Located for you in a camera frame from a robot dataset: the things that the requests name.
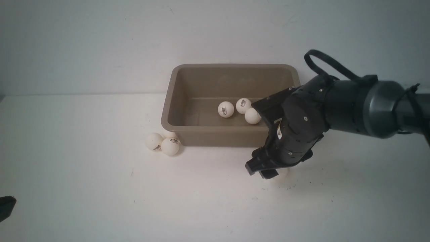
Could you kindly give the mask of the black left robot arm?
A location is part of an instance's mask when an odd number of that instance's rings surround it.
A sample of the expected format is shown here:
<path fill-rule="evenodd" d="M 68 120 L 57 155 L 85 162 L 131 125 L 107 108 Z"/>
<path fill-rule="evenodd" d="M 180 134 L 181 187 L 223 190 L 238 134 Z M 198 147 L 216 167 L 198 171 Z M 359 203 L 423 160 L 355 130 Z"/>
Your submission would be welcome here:
<path fill-rule="evenodd" d="M 161 220 L 220 223 L 268 210 L 281 191 L 279 178 L 244 171 L 129 167 L 48 170 L 1 181 L 1 220 L 23 216 L 55 223 L 77 220 Z"/>

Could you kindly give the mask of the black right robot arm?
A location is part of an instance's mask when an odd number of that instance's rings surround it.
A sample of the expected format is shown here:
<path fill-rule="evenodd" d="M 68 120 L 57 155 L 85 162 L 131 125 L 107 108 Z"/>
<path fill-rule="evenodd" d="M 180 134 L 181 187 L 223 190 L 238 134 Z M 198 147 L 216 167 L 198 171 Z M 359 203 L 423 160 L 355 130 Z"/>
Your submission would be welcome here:
<path fill-rule="evenodd" d="M 403 88 L 395 81 L 367 75 L 353 81 L 316 76 L 252 104 L 269 131 L 264 145 L 246 162 L 250 175 L 265 179 L 313 156 L 313 146 L 328 130 L 387 139 L 418 133 L 429 141 L 429 94 L 418 84 Z"/>

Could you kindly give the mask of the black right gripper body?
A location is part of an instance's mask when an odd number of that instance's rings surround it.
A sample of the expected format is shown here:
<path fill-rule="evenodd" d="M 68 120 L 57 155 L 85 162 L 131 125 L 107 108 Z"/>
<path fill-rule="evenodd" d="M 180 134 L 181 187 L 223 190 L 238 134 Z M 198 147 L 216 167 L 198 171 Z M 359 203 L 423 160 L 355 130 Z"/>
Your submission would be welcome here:
<path fill-rule="evenodd" d="M 284 118 L 269 129 L 263 147 L 254 153 L 265 153 L 269 168 L 292 167 L 305 158 L 324 131 L 321 111 L 285 111 Z"/>

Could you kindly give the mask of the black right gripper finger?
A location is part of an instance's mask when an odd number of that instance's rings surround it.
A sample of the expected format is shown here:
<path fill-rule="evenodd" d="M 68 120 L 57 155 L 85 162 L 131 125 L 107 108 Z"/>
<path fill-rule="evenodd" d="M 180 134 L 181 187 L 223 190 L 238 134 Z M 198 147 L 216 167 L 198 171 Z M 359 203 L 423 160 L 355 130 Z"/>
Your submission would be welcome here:
<path fill-rule="evenodd" d="M 249 175 L 268 170 L 268 156 L 265 153 L 253 153 L 252 158 L 246 162 L 245 168 Z"/>
<path fill-rule="evenodd" d="M 278 176 L 278 171 L 276 169 L 265 169 L 259 171 L 260 175 L 264 179 L 272 179 Z"/>

